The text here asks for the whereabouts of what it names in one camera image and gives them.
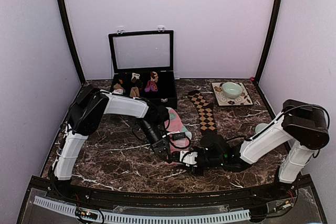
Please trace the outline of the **pink mint patterned sock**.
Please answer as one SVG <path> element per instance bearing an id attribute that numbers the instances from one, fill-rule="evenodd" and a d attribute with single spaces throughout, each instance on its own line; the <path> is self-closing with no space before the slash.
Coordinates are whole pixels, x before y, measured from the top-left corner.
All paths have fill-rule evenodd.
<path id="1" fill-rule="evenodd" d="M 169 113 L 169 119 L 164 122 L 165 129 L 169 133 L 185 133 L 186 138 L 179 138 L 177 140 L 171 140 L 173 144 L 170 144 L 171 154 L 173 152 L 187 152 L 189 151 L 189 140 L 192 138 L 192 133 L 182 123 L 178 113 L 171 107 L 166 107 Z"/>

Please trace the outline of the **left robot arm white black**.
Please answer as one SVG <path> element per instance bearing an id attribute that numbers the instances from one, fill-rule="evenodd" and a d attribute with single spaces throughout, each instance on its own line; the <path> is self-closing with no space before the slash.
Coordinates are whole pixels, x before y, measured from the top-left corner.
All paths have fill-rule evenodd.
<path id="1" fill-rule="evenodd" d="M 49 177 L 58 180 L 53 191 L 63 201 L 74 197 L 74 189 L 65 181 L 71 179 L 81 147 L 88 136 L 97 130 L 105 114 L 127 115 L 138 119 L 153 152 L 165 162 L 171 162 L 170 141 L 159 130 L 159 126 L 170 118 L 166 107 L 155 105 L 145 98 L 132 98 L 89 85 L 69 108 L 64 138 L 49 170 Z"/>

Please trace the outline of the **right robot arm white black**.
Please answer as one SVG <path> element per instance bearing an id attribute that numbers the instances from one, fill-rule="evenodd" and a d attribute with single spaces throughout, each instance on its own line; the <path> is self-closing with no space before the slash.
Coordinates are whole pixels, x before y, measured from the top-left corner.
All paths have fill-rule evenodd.
<path id="1" fill-rule="evenodd" d="M 200 148 L 181 159 L 199 173 L 214 167 L 239 173 L 279 145 L 294 141 L 280 165 L 278 180 L 268 187 L 269 197 L 278 200 L 287 193 L 288 184 L 296 180 L 313 154 L 328 144 L 329 126 L 330 116 L 325 108 L 289 99 L 269 124 L 242 143 L 230 147 L 221 135 L 207 134 L 201 138 Z"/>

